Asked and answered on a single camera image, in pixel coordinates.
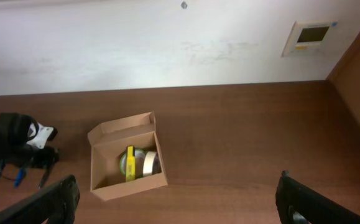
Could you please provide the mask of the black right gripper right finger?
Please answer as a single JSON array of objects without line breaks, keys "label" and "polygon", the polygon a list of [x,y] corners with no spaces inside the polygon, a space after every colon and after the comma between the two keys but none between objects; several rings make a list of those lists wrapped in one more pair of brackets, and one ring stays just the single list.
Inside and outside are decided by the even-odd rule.
[{"label": "black right gripper right finger", "polygon": [[275,193],[281,224],[360,223],[360,215],[281,173]]}]

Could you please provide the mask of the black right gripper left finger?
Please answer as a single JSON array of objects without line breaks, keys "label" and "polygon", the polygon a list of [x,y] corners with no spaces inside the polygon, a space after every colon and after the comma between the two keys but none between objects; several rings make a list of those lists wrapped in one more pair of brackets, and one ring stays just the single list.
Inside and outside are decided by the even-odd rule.
[{"label": "black right gripper left finger", "polygon": [[80,190],[76,178],[74,175],[68,175],[0,211],[0,224],[72,224],[79,201]]}]

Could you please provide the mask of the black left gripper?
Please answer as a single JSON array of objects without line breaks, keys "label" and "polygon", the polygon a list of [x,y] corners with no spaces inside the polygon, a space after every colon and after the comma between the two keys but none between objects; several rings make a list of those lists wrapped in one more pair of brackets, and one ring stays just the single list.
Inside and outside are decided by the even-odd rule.
[{"label": "black left gripper", "polygon": [[42,149],[31,145],[17,147],[11,157],[11,164],[18,168],[49,169],[60,158],[59,150],[51,146]]}]

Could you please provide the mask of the black ballpoint pen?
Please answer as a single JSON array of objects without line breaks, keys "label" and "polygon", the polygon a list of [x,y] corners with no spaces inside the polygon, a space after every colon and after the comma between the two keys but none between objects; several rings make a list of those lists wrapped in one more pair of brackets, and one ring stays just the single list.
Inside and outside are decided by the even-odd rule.
[{"label": "black ballpoint pen", "polygon": [[39,189],[42,189],[44,187],[44,185],[46,184],[48,178],[50,177],[50,174],[51,174],[51,171],[52,171],[52,168],[53,166],[49,166],[46,168],[43,176],[42,176],[42,179],[40,181],[40,184],[38,186]]}]

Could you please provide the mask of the blue ballpoint pen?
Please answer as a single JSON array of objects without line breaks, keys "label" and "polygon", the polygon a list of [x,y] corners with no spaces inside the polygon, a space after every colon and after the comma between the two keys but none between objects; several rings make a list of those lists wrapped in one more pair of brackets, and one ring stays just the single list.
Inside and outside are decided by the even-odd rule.
[{"label": "blue ballpoint pen", "polygon": [[26,168],[25,167],[22,167],[19,169],[19,172],[17,174],[17,177],[14,181],[14,187],[15,188],[18,188],[20,186],[20,184],[22,183],[22,181],[25,179],[26,177]]}]

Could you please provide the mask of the brown cardboard box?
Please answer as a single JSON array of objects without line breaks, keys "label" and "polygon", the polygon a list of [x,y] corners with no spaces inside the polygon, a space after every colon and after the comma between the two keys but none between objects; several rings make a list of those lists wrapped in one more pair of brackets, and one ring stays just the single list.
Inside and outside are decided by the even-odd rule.
[{"label": "brown cardboard box", "polygon": [[[97,125],[88,133],[91,145],[90,191],[107,201],[168,184],[153,112],[115,119]],[[126,182],[126,152],[134,146],[136,179]],[[161,173],[142,176],[148,151],[159,155]]]}]

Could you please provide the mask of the beige masking tape roll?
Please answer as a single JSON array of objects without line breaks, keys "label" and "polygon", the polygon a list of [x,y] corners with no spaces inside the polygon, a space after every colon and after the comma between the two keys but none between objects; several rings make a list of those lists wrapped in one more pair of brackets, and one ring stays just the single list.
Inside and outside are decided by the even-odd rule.
[{"label": "beige masking tape roll", "polygon": [[144,164],[142,169],[142,176],[148,177],[154,174],[161,173],[159,155],[155,151],[148,151],[144,158]]}]

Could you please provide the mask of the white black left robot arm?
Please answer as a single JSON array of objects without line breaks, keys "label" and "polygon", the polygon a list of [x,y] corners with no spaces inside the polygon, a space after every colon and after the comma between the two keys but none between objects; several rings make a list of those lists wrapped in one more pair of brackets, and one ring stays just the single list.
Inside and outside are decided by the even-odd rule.
[{"label": "white black left robot arm", "polygon": [[58,162],[59,150],[48,146],[58,131],[19,113],[0,113],[0,161],[17,167],[43,168]]}]

